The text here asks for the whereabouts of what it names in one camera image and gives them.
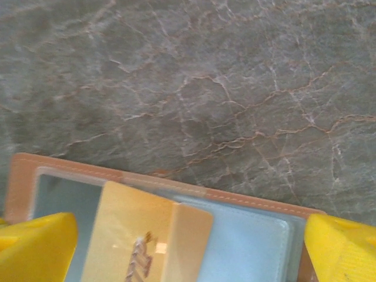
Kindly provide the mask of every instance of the printed logo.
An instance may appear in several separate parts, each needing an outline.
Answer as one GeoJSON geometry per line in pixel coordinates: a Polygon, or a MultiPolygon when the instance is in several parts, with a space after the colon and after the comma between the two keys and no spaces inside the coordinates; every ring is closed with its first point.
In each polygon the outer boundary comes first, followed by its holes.
{"type": "Polygon", "coordinates": [[[136,240],[133,246],[125,282],[144,282],[144,279],[149,276],[153,257],[147,254],[147,244],[151,241],[151,232],[147,232],[144,238],[136,240]]]}

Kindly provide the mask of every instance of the gray marble countertop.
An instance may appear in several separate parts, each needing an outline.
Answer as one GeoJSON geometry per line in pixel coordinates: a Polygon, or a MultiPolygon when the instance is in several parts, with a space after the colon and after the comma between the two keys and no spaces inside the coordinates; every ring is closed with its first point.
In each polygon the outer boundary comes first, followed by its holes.
{"type": "Polygon", "coordinates": [[[0,0],[0,185],[31,152],[376,225],[376,4],[0,0]]]}

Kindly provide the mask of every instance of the yellow plastic block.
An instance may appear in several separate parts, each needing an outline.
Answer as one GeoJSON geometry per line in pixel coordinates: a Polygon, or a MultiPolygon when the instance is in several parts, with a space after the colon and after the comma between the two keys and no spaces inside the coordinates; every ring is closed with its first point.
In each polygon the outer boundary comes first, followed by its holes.
{"type": "Polygon", "coordinates": [[[376,227],[313,214],[304,241],[320,282],[376,281],[376,227]]]}
{"type": "Polygon", "coordinates": [[[71,213],[0,228],[0,281],[62,282],[78,239],[71,213]]]}

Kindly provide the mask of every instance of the card holder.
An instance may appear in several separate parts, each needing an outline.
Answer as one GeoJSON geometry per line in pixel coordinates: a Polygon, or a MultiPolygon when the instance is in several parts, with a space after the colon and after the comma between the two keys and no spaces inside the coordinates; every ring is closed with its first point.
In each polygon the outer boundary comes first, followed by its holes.
{"type": "MultiPolygon", "coordinates": [[[[176,182],[169,179],[161,179],[157,177],[92,166],[89,164],[76,163],[52,157],[18,153],[12,158],[11,172],[9,174],[8,191],[6,195],[4,212],[4,217],[8,222],[19,223],[31,219],[33,218],[33,215],[36,215],[33,214],[33,212],[36,211],[35,208],[38,208],[36,207],[36,205],[39,205],[39,203],[41,202],[36,202],[35,198],[36,194],[38,194],[38,190],[41,188],[39,185],[41,183],[41,179],[45,176],[63,180],[64,183],[62,185],[59,185],[59,189],[65,189],[66,187],[69,187],[71,185],[69,182],[72,181],[79,184],[77,186],[78,189],[85,185],[92,185],[94,186],[93,190],[101,190],[102,186],[108,180],[111,180],[114,182],[126,184],[130,187],[138,188],[140,190],[149,191],[154,194],[158,194],[161,191],[173,191],[174,193],[182,196],[194,196],[205,201],[213,201],[222,205],[235,206],[238,209],[250,209],[260,212],[263,211],[266,213],[270,212],[273,214],[280,214],[281,216],[287,216],[287,218],[294,218],[294,216],[296,216],[303,221],[312,213],[324,214],[323,211],[316,209],[310,209],[307,207],[294,206],[291,204],[279,203],[271,200],[259,199],[255,197],[209,189],[187,183],[176,182]]],[[[40,212],[53,212],[56,210],[54,209],[55,207],[59,206],[52,205],[49,207],[44,207],[40,209],[40,212]]],[[[291,220],[284,218],[280,219],[291,222],[291,220]]],[[[295,227],[295,233],[297,233],[297,230],[301,230],[299,224],[295,227]]],[[[299,239],[302,238],[302,236],[293,236],[294,243],[291,245],[291,253],[297,253],[297,255],[294,257],[298,257],[298,254],[300,252],[300,250],[294,251],[295,246],[300,245],[300,243],[296,244],[296,238],[299,239]]],[[[301,251],[301,260],[297,280],[295,280],[292,275],[293,273],[296,276],[296,271],[291,270],[293,269],[293,267],[291,268],[291,265],[296,266],[296,263],[292,262],[290,259],[289,265],[287,267],[288,271],[286,281],[317,282],[310,258],[307,253],[307,249],[304,245],[303,250],[301,251]]]]}
{"type": "Polygon", "coordinates": [[[174,200],[211,213],[213,227],[197,282],[285,282],[293,225],[192,197],[174,200]]]}

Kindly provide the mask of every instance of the gold card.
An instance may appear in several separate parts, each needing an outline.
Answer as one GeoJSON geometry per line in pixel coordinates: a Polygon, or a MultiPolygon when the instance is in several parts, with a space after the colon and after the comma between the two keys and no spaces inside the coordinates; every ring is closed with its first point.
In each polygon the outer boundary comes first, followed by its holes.
{"type": "Polygon", "coordinates": [[[116,182],[102,191],[83,282],[196,282],[213,216],[116,182]]]}

